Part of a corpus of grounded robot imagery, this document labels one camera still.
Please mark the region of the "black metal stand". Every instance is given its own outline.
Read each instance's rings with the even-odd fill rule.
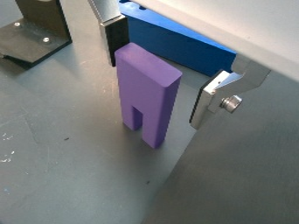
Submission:
[[[70,43],[59,0],[14,0],[22,18],[0,28],[0,58],[33,67]]]

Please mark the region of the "metal bracket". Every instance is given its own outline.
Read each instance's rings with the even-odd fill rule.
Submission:
[[[59,0],[14,0],[22,18],[0,28],[0,58],[33,67],[70,43]]]
[[[116,66],[116,50],[129,43],[126,17],[120,14],[117,0],[87,0],[94,12],[100,36],[105,41],[108,63]]]
[[[233,113],[241,103],[236,95],[257,88],[270,72],[266,67],[238,54],[230,70],[233,73],[218,71],[200,88],[189,120],[196,130],[220,109]]]

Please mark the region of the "gray floor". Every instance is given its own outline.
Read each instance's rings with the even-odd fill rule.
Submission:
[[[116,69],[108,65],[87,1],[61,1],[73,44],[23,71],[0,60],[0,223],[141,222],[192,139],[201,83],[182,70],[160,150],[121,123]],[[0,26],[19,12],[0,2]]]
[[[270,73],[194,134],[144,224],[299,222],[299,83]]]

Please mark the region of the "blue block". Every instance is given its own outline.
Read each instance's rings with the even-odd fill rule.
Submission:
[[[118,6],[128,17],[130,42],[208,76],[220,69],[230,72],[236,53],[225,46],[136,3],[122,0]]]

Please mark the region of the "purple block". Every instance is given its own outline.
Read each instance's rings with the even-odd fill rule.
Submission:
[[[122,121],[142,126],[142,139],[157,148],[164,141],[182,73],[138,45],[116,51],[116,75]]]

